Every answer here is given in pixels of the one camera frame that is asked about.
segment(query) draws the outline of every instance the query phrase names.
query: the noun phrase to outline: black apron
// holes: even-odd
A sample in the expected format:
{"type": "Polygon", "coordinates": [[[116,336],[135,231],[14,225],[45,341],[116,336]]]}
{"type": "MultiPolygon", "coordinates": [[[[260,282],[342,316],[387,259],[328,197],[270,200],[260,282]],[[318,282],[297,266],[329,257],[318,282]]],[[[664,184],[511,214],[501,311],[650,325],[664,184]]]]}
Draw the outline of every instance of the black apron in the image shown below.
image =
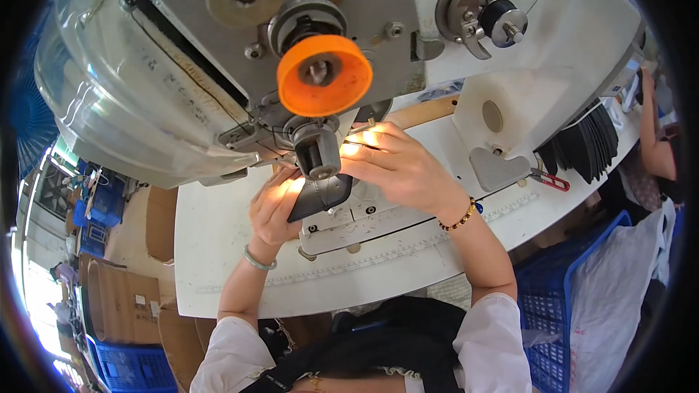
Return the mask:
{"type": "Polygon", "coordinates": [[[355,317],[340,313],[324,339],[280,358],[242,393],[281,393],[304,373],[362,378],[379,367],[420,373],[425,393],[463,390],[454,378],[459,364],[451,342],[466,311],[435,299],[401,296],[355,317]]]}

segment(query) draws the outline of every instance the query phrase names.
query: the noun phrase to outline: white sticker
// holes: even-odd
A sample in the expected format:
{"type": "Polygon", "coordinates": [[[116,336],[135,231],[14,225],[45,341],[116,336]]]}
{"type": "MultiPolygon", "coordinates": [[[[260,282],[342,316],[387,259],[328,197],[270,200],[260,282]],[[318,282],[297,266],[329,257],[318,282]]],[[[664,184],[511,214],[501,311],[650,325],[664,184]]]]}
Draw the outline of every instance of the white sticker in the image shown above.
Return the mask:
{"type": "Polygon", "coordinates": [[[160,304],[156,301],[150,301],[150,313],[153,317],[158,317],[160,315],[160,304]]]}

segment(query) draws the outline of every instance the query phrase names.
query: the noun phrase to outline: orange knob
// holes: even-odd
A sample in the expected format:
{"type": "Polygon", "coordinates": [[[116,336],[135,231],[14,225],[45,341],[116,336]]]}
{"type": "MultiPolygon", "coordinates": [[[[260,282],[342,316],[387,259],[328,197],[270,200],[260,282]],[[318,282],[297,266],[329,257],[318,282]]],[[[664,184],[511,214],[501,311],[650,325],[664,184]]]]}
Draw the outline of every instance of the orange knob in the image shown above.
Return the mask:
{"type": "Polygon", "coordinates": [[[344,111],[371,86],[373,71],[362,51],[339,35],[314,35],[295,44],[277,67],[279,98],[303,117],[344,111]]]}

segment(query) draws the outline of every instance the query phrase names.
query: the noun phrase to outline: orange plastic cap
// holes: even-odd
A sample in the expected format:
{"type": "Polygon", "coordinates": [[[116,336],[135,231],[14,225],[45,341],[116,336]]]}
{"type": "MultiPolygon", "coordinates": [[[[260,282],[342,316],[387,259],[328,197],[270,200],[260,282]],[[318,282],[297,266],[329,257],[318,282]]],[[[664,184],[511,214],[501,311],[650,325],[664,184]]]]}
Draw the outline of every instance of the orange plastic cap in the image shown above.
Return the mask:
{"type": "Polygon", "coordinates": [[[279,98],[286,109],[303,117],[336,114],[357,103],[369,90],[373,71],[353,41],[339,35],[314,35],[300,41],[277,67],[279,98]],[[307,59],[331,53],[341,62],[337,77],[327,86],[314,86],[299,77],[307,59]]]}

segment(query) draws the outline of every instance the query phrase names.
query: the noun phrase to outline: hand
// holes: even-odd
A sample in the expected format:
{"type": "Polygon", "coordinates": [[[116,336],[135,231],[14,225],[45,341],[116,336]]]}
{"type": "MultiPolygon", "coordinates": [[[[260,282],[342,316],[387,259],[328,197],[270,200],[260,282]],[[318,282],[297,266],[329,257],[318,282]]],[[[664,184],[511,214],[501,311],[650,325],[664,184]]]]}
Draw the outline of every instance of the hand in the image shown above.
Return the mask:
{"type": "Polygon", "coordinates": [[[301,221],[287,223],[305,179],[296,169],[281,167],[250,201],[252,230],[268,246],[279,247],[301,231],[301,221]]]}
{"type": "Polygon", "coordinates": [[[347,141],[379,150],[343,144],[340,173],[375,184],[390,202],[436,215],[445,225],[466,213],[466,191],[422,144],[393,123],[378,123],[347,141]]]}
{"type": "Polygon", "coordinates": [[[646,67],[641,67],[641,70],[643,74],[643,82],[641,86],[643,97],[645,100],[651,100],[653,103],[655,103],[655,81],[646,67]]]}

